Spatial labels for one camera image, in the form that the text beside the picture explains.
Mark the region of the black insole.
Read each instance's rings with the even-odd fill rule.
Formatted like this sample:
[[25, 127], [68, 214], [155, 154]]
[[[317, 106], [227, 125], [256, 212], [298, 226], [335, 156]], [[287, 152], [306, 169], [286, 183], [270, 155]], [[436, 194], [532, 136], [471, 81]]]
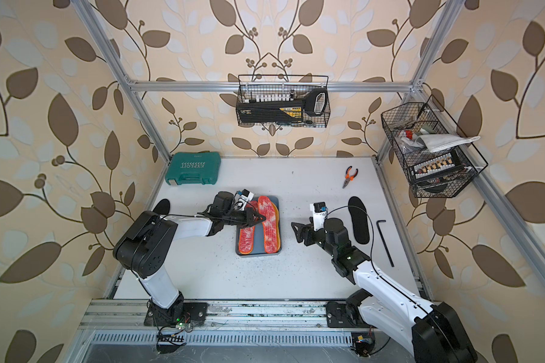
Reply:
[[351, 216], [354, 238], [357, 243], [366, 245], [370, 242], [369, 219], [363, 202], [358, 197], [351, 197], [348, 201], [348, 211]]
[[170, 213], [171, 203], [168, 199], [160, 200], [153, 208], [153, 212], [160, 216], [166, 216]]

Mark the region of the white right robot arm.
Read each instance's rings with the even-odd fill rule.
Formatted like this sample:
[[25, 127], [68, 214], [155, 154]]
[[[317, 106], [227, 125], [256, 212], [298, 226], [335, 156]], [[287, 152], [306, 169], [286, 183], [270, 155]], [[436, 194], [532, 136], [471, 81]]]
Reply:
[[455, 310], [407, 290], [384, 273], [370, 256], [353, 246], [340, 219], [324, 227], [293, 222], [299, 243], [318, 245], [332, 258], [336, 272], [358, 291], [330, 309], [347, 325], [378, 328], [404, 347], [417, 362], [476, 362], [478, 355]]

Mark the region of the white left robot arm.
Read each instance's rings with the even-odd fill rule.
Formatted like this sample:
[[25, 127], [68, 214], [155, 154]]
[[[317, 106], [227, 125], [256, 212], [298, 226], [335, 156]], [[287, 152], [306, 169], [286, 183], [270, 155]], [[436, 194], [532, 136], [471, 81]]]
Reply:
[[231, 225], [251, 228], [269, 219], [258, 207], [249, 207], [251, 196], [219, 192], [207, 208], [194, 216], [171, 213], [170, 202], [142, 212], [113, 249], [113, 257], [133, 273], [150, 296], [151, 307], [172, 320], [180, 319], [183, 294], [176, 288], [164, 266], [175, 240], [211, 237]]

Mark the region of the red insole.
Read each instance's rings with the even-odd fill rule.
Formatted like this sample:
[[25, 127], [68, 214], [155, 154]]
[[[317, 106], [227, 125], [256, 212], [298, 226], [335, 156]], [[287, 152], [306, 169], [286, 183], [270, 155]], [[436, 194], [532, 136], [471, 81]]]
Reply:
[[258, 213], [266, 220], [262, 222], [263, 244], [266, 253], [277, 253], [280, 249], [279, 213], [276, 205], [266, 196], [258, 198]]
[[240, 229], [237, 248], [241, 255], [248, 255], [252, 253], [254, 248], [254, 234], [256, 228], [254, 223], [258, 219], [257, 203], [254, 201], [250, 202], [247, 205], [246, 210], [249, 213], [249, 222], [251, 222], [252, 225], [250, 227]]

